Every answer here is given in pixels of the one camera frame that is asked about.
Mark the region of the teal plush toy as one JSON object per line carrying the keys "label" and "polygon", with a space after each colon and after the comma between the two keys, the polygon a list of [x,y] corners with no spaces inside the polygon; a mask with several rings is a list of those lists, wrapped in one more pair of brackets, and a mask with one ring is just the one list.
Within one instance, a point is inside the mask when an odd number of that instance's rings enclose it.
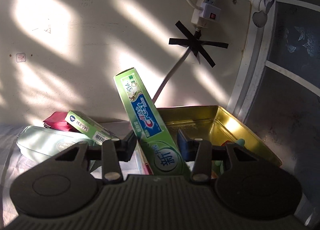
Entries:
{"label": "teal plush toy", "polygon": [[[245,145],[245,140],[240,138],[236,140],[235,143],[243,147]],[[212,164],[212,169],[212,178],[217,179],[224,173],[223,161],[214,161]]]}

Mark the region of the green Crest toothpaste box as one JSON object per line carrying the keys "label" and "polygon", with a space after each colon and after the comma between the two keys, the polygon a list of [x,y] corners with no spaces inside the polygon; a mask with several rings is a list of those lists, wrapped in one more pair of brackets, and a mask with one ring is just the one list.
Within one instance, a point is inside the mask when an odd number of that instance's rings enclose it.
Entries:
{"label": "green Crest toothpaste box", "polygon": [[136,69],[114,76],[121,102],[153,175],[183,175],[190,169]]}

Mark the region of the light blue zip pouch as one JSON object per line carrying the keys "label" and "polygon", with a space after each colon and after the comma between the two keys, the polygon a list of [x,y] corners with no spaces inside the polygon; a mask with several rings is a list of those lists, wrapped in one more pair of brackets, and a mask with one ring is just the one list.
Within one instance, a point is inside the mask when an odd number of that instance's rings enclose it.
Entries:
{"label": "light blue zip pouch", "polygon": [[79,132],[59,131],[27,126],[17,137],[16,144],[26,158],[41,163],[79,142],[94,146],[95,142]]}

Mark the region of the small green medicine box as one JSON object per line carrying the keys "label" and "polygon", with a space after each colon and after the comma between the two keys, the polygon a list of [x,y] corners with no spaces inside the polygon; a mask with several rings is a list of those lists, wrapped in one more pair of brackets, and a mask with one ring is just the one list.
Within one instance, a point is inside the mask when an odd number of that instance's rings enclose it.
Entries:
{"label": "small green medicine box", "polygon": [[98,145],[102,145],[108,140],[119,140],[118,136],[108,131],[102,125],[82,112],[69,110],[65,117],[65,121],[76,130],[92,139]]}

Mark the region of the gold tin box pink outside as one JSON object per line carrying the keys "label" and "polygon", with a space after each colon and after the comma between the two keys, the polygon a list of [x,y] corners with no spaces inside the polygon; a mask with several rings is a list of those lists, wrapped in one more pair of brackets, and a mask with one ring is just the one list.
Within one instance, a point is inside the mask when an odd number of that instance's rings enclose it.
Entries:
{"label": "gold tin box pink outside", "polygon": [[242,138],[246,149],[276,166],[282,165],[280,158],[263,140],[221,106],[179,106],[159,108],[158,112],[175,143],[178,143],[180,129],[191,139],[201,138],[213,145]]}

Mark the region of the magenta wallet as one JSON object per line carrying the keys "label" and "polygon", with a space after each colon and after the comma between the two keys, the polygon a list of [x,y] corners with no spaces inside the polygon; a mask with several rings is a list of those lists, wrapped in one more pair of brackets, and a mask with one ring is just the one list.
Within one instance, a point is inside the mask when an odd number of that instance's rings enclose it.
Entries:
{"label": "magenta wallet", "polygon": [[56,111],[43,121],[44,126],[46,128],[59,131],[79,132],[77,129],[66,122],[66,116],[67,112]]}

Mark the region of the striped grey bed sheet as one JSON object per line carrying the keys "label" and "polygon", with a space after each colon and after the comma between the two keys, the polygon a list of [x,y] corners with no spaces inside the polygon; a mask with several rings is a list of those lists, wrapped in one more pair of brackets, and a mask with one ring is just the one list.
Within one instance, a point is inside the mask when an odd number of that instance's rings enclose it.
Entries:
{"label": "striped grey bed sheet", "polygon": [[[124,138],[131,130],[127,121],[112,121],[102,123],[103,127]],[[19,175],[33,168],[37,163],[24,157],[16,145],[18,135],[26,128],[26,125],[1,124],[1,229],[17,217],[16,209],[9,196],[9,189]],[[137,151],[133,153],[129,162],[120,162],[124,178],[128,174],[142,174],[141,158]]]}

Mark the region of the black tape cross lower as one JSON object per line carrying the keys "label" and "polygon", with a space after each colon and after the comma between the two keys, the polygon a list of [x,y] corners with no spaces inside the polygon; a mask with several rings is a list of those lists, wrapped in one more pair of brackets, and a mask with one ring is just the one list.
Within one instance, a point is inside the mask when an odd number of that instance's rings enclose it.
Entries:
{"label": "black tape cross lower", "polygon": [[214,46],[222,49],[227,49],[229,46],[228,43],[200,40],[200,30],[195,31],[195,33],[192,34],[180,21],[178,21],[175,26],[180,30],[185,38],[170,38],[169,45],[180,45],[183,47],[189,47],[195,57],[200,53],[211,67],[214,67],[216,64],[212,57],[208,54],[208,52],[203,48],[203,46]]}

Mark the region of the white power strip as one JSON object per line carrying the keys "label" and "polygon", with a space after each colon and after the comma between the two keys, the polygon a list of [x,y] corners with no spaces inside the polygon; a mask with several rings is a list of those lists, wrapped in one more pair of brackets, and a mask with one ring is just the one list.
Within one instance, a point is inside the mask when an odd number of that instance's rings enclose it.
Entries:
{"label": "white power strip", "polygon": [[216,0],[197,0],[197,6],[201,10],[194,10],[191,23],[197,27],[207,27],[208,23],[219,22],[221,9],[216,6]]}

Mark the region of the small white fan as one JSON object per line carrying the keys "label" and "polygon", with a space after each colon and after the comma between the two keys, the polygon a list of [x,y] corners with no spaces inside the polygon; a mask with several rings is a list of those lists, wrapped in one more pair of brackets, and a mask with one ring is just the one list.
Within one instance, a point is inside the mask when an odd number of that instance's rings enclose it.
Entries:
{"label": "small white fan", "polygon": [[252,15],[253,24],[262,28],[268,20],[268,13],[274,5],[275,0],[251,0],[252,6],[257,10]]}

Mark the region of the small wall sticker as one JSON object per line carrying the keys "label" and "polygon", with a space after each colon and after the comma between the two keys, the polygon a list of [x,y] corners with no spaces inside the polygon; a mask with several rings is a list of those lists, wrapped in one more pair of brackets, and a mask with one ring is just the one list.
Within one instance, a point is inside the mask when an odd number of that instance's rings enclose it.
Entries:
{"label": "small wall sticker", "polygon": [[17,62],[17,63],[24,63],[24,62],[26,62],[26,55],[25,55],[25,53],[17,53],[17,54],[16,54],[16,62]]}

